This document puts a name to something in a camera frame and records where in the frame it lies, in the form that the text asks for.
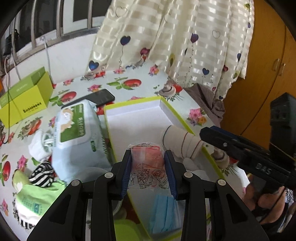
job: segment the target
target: cabinet handle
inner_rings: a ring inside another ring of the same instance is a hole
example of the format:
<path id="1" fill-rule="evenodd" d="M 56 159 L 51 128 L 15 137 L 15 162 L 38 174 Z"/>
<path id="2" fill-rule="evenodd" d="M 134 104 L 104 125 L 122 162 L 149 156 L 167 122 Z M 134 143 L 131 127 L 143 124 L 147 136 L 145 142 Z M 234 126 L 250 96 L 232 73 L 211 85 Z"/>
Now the cabinet handle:
<path id="1" fill-rule="evenodd" d="M 279 64 L 279 58 L 277 58 L 277 59 L 274 61 L 274 64 L 273 64 L 273 66 L 272 66 L 272 70 L 273 70 L 273 71 L 276 71 L 278 64 Z"/>
<path id="2" fill-rule="evenodd" d="M 285 68 L 285 66 L 286 66 L 285 63 L 283 63 L 283 64 L 281 65 L 281 70 L 280 70 L 279 76 L 282 76 L 282 75 L 283 75 L 283 72 L 284 72 L 284 68 Z"/>

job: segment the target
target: black phone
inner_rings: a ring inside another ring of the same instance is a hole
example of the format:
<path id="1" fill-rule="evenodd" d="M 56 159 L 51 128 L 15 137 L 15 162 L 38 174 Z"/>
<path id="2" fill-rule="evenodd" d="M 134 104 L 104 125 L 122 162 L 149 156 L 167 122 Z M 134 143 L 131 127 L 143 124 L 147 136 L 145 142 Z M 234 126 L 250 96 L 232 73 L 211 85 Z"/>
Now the black phone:
<path id="1" fill-rule="evenodd" d="M 103 89 L 103 90 L 91 93 L 89 95 L 83 96 L 77 100 L 74 100 L 74 101 L 66 104 L 66 105 L 63 105 L 62 109 L 69 106 L 69 105 L 75 104 L 79 101 L 82 101 L 84 99 L 89 100 L 89 101 L 95 103 L 97 107 L 100 107 L 100 106 L 103 106 L 109 102 L 114 101 L 115 96 L 113 94 L 111 94 L 108 90 Z"/>

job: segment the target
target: wooden wardrobe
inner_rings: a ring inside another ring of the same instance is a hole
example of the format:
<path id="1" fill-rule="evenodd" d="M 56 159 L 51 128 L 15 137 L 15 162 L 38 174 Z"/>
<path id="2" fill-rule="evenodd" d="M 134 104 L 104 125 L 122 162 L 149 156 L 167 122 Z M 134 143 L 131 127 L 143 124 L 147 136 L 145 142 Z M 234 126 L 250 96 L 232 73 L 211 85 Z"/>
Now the wooden wardrobe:
<path id="1" fill-rule="evenodd" d="M 268 148 L 270 102 L 285 92 L 296 97 L 296 42 L 268 3 L 254 4 L 246 78 L 239 78 L 228 91 L 221 127 Z"/>

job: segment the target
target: metal screw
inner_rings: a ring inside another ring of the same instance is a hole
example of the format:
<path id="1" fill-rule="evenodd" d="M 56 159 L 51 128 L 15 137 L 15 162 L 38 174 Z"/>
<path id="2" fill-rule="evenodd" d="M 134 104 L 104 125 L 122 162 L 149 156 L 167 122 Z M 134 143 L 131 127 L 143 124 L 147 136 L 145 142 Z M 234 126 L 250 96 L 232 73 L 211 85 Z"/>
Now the metal screw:
<path id="1" fill-rule="evenodd" d="M 218 181 L 218 184 L 221 185 L 221 186 L 225 186 L 225 185 L 226 185 L 226 182 L 225 182 L 225 180 L 220 179 L 220 180 Z"/>
<path id="2" fill-rule="evenodd" d="M 105 173 L 105 178 L 111 178 L 111 177 L 113 177 L 113 173 L 112 172 Z"/>
<path id="3" fill-rule="evenodd" d="M 191 178 L 191 177 L 193 177 L 193 174 L 191 172 L 185 172 L 184 176 L 188 177 L 188 178 Z"/>
<path id="4" fill-rule="evenodd" d="M 79 185 L 79 180 L 73 180 L 72 182 L 71 182 L 71 185 L 72 186 L 74 186 L 74 187 L 76 187 L 76 186 L 78 186 Z"/>

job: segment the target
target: window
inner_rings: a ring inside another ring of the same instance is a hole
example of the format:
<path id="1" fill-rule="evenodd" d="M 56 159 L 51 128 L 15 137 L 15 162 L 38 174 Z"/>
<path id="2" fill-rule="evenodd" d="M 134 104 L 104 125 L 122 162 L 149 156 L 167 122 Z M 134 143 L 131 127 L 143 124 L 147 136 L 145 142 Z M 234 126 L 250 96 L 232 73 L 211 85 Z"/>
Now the window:
<path id="1" fill-rule="evenodd" d="M 16 29 L 15 60 L 20 63 L 44 49 L 43 37 L 47 45 L 51 46 L 63 41 L 65 39 L 63 36 L 66 35 L 66 38 L 69 39 L 94 33 L 96 27 L 101 26 L 110 4 L 111 0 L 29 0 L 16 15 L 4 35 L 0 36 L 0 61 L 3 62 L 5 54 L 11 54 L 11 36 L 14 29 Z M 31 23 L 32 14 L 34 15 L 33 23 Z M 58 33 L 57 18 L 60 19 Z"/>

